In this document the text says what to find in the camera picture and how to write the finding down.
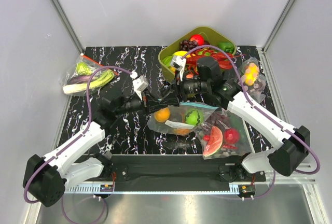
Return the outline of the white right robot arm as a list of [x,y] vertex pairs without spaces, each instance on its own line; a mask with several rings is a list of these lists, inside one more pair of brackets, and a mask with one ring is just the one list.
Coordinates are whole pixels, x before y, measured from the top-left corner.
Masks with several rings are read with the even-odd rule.
[[248,180],[260,170],[273,169],[283,176],[297,172],[297,167],[310,152],[310,131],[305,126],[298,128],[267,111],[258,104],[244,89],[241,81],[226,81],[217,62],[212,57],[198,60],[199,75],[186,78],[184,69],[187,60],[175,55],[171,66],[176,73],[171,82],[175,96],[186,100],[188,95],[202,94],[206,104],[223,108],[260,132],[272,145],[272,149],[245,155],[236,167],[236,176]]

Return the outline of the green fake melon ball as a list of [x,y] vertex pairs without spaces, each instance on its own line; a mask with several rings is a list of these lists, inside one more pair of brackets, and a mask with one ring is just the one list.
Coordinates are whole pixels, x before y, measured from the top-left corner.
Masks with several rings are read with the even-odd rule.
[[203,122],[203,112],[196,108],[190,108],[185,113],[185,123],[197,126]]

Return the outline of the yellow-orange fake fruit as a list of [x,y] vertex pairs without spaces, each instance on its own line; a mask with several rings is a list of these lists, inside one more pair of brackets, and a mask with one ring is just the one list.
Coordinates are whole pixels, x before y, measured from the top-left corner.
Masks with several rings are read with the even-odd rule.
[[163,123],[166,122],[170,117],[170,110],[168,107],[158,110],[154,113],[154,118],[157,122]]

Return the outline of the blue zip top bag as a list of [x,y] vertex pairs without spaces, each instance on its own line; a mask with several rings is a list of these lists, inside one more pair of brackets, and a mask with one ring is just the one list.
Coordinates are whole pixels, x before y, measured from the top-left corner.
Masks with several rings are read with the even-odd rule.
[[[163,133],[163,134],[174,134],[174,129],[183,128],[183,129],[191,129],[193,132],[198,126],[203,124],[210,115],[217,110],[217,107],[207,105],[205,103],[199,102],[185,102],[181,103],[179,107],[168,106],[170,110],[170,117],[166,122],[160,123],[157,122],[154,118],[154,113],[151,114],[151,117],[147,123],[147,126],[150,130]],[[190,108],[196,108],[203,112],[203,122],[197,126],[186,124],[185,123],[185,113]]]

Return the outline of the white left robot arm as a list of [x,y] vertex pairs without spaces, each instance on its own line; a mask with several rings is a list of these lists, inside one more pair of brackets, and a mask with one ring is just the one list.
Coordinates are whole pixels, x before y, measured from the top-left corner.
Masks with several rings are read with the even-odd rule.
[[27,161],[23,188],[24,200],[50,207],[60,200],[65,191],[90,178],[107,180],[112,175],[110,165],[100,158],[90,158],[76,163],[88,149],[102,141],[120,115],[143,111],[152,114],[169,105],[179,106],[179,97],[168,90],[161,99],[144,90],[141,96],[120,96],[103,99],[99,110],[89,114],[89,121],[82,131],[48,154],[33,155]]

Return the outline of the orange netted fake fruit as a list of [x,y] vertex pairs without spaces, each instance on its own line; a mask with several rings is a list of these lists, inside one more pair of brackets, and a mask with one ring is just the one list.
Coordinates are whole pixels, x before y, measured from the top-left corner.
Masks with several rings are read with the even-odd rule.
[[191,129],[183,129],[183,128],[174,129],[174,133],[176,135],[182,135],[182,136],[188,135],[191,131],[192,131]]

